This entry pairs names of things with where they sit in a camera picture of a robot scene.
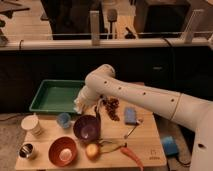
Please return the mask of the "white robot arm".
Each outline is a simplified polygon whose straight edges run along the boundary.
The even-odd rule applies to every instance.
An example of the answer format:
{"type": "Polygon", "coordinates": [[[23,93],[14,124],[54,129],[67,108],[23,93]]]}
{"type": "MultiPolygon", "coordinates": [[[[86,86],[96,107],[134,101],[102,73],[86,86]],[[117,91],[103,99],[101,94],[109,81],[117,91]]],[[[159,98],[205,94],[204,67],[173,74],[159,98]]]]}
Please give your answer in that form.
{"type": "Polygon", "coordinates": [[[194,131],[190,171],[213,171],[213,101],[116,80],[115,70],[109,64],[86,76],[75,100],[77,111],[84,112],[101,95],[120,98],[194,131]]]}

